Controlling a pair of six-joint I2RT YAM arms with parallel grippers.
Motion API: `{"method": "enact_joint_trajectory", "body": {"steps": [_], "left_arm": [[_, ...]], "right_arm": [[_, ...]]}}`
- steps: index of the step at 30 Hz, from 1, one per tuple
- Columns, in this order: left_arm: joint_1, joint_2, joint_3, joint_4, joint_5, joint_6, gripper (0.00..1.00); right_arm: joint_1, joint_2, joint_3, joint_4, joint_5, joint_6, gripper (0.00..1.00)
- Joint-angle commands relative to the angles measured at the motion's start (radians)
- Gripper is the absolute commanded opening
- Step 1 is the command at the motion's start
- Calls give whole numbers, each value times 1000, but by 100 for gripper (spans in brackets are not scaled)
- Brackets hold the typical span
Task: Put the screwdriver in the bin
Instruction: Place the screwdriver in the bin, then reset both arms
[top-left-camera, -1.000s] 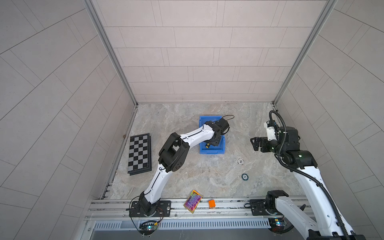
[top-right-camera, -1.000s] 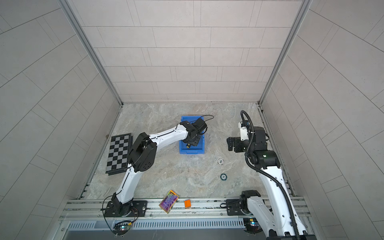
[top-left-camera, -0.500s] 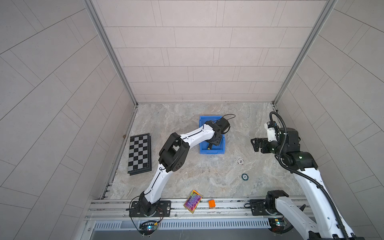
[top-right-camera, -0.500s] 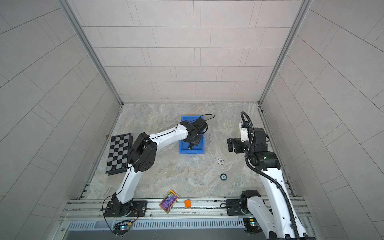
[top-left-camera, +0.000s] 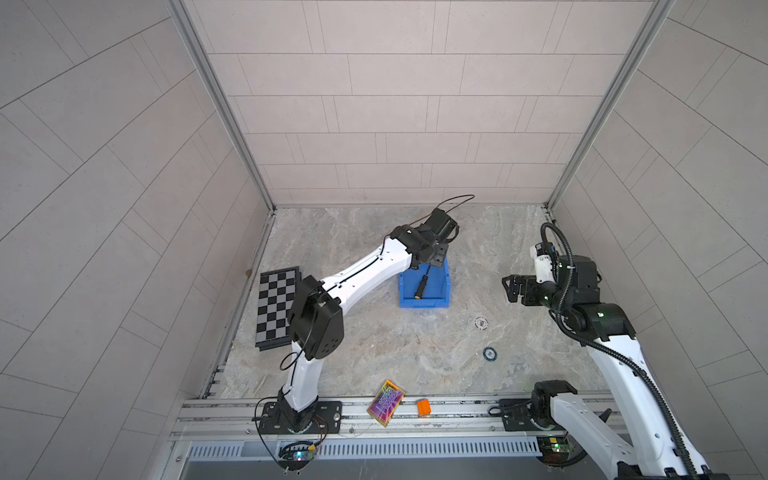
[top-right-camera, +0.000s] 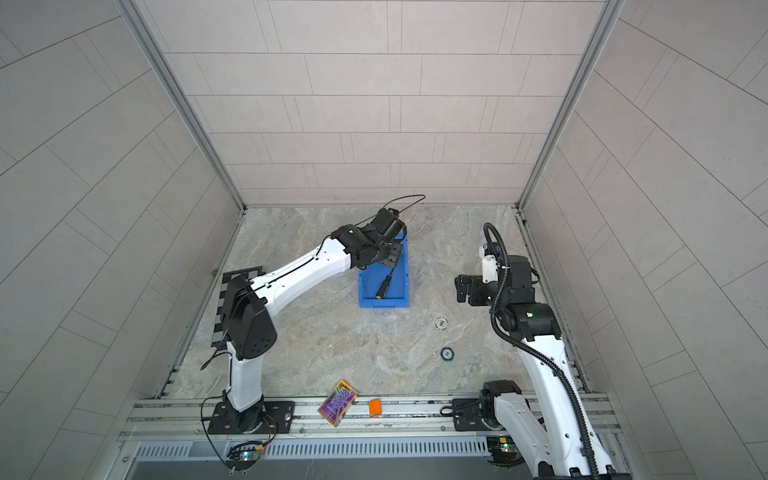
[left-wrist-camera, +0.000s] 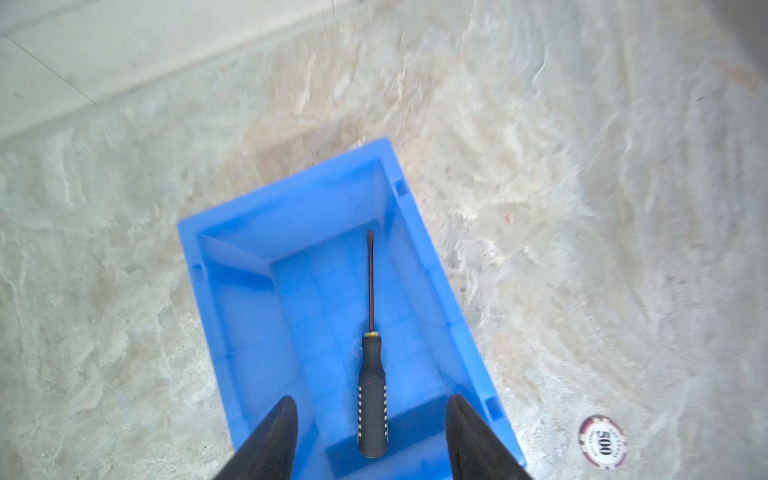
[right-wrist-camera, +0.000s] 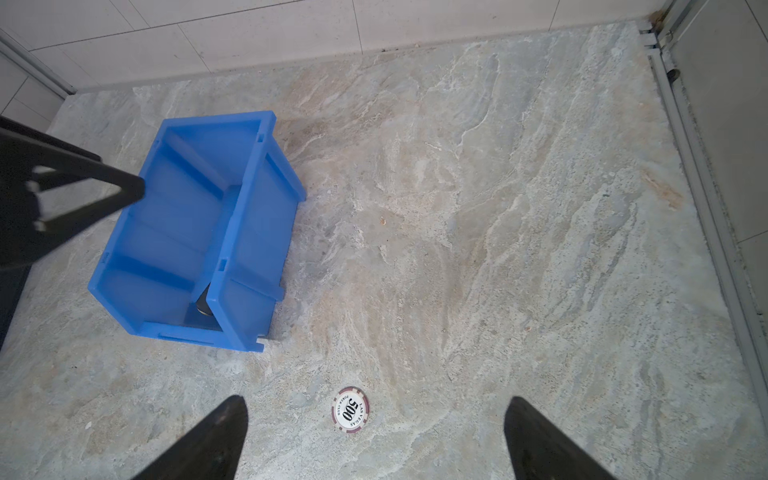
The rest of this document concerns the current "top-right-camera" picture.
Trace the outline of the black yellow screwdriver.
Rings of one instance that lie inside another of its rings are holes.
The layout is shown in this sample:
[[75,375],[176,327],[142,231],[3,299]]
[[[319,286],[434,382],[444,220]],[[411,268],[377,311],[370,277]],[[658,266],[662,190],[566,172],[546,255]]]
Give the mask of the black yellow screwdriver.
[[377,300],[384,300],[387,298],[387,294],[390,290],[390,286],[392,283],[393,275],[395,272],[395,268],[391,268],[382,283],[380,284],[377,292],[376,292],[376,299]]

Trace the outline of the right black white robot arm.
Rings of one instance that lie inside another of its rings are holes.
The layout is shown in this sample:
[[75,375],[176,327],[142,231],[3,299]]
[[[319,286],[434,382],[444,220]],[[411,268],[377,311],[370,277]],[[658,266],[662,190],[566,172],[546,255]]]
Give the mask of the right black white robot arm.
[[541,414],[533,414],[510,380],[486,382],[469,409],[510,436],[517,461],[535,479],[630,478],[614,465],[586,413],[554,311],[536,299],[538,272],[527,257],[508,253],[495,225],[484,223],[482,232],[482,272],[457,276],[456,297],[487,308],[493,332],[520,353]]

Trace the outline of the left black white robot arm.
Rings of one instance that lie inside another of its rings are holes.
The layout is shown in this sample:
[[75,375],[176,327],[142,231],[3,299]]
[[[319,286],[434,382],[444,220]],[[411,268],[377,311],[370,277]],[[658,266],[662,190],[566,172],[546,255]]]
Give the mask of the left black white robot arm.
[[362,226],[343,225],[320,245],[270,273],[244,275],[227,283],[222,307],[223,339],[229,354],[225,405],[239,416],[260,421],[264,401],[263,356],[278,339],[275,319],[293,300],[321,282],[350,269],[380,264],[395,267],[407,227],[400,212],[383,207]]

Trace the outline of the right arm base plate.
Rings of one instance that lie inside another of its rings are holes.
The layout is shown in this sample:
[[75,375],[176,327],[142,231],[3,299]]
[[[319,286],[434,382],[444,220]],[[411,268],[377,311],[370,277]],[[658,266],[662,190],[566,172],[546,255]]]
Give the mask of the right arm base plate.
[[479,398],[455,398],[448,407],[441,410],[449,416],[457,432],[502,431],[503,427],[487,417],[483,403]]

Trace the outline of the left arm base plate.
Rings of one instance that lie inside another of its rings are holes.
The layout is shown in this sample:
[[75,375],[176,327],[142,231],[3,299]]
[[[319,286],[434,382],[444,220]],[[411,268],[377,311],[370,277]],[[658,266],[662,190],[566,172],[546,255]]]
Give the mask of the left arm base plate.
[[238,412],[228,399],[219,402],[210,416],[207,433],[213,435],[287,434],[296,404],[292,401],[260,401]]

